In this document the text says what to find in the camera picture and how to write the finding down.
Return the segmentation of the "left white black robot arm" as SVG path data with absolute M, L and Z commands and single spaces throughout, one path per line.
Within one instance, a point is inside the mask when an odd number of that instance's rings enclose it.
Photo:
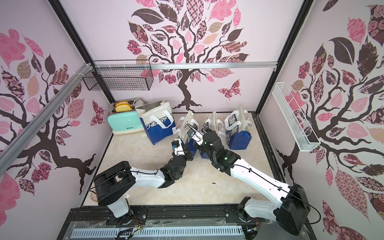
M 100 207 L 108 207 L 115 218 L 131 213 L 128 198 L 125 194 L 133 187 L 167 188 L 179 180 L 188 161 L 194 155 L 180 139 L 172 141 L 172 158 L 162 168 L 150 171 L 131 167 L 128 161 L 122 161 L 98 174 L 94 179 L 97 203 Z

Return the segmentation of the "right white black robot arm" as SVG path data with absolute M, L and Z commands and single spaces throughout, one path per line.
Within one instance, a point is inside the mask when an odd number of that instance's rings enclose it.
M 242 221 L 249 222 L 256 218 L 271 220 L 291 235 L 301 233 L 311 210 L 302 186 L 288 185 L 257 170 L 240 155 L 225 149 L 214 131 L 204 134 L 195 131 L 191 136 L 195 147 L 208 155 L 214 168 L 245 182 L 267 198 L 267 201 L 258 201 L 245 197 L 239 204 Z

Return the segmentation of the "blue beige takeout bag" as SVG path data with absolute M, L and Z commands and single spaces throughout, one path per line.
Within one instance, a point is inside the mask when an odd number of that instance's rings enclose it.
M 227 144 L 231 150 L 246 150 L 252 135 L 249 112 L 240 104 L 238 108 L 225 118 L 224 130 Z
M 199 128 L 199 123 L 194 118 L 194 113 L 189 111 L 185 117 L 181 117 L 173 128 L 173 134 L 177 135 L 184 144 L 185 147 L 188 147 L 192 157 L 195 156 L 197 149 L 193 146 L 194 140 L 192 134 L 195 132 L 189 127 L 191 125 L 194 129 Z
M 169 102 L 164 100 L 136 107 L 147 137 L 153 145 L 173 135 L 176 126 Z
M 206 119 L 205 123 L 203 124 L 203 127 L 201 129 L 201 132 L 204 134 L 207 132 L 208 129 L 215 131 L 218 136 L 221 138 L 220 133 L 218 131 L 218 125 L 220 121 L 217 118 L 217 113 L 213 112 L 208 119 Z M 204 159 L 210 159 L 211 161 L 214 160 L 216 154 L 214 153 L 212 156 L 208 156 L 206 153 L 201 152 L 201 156 Z

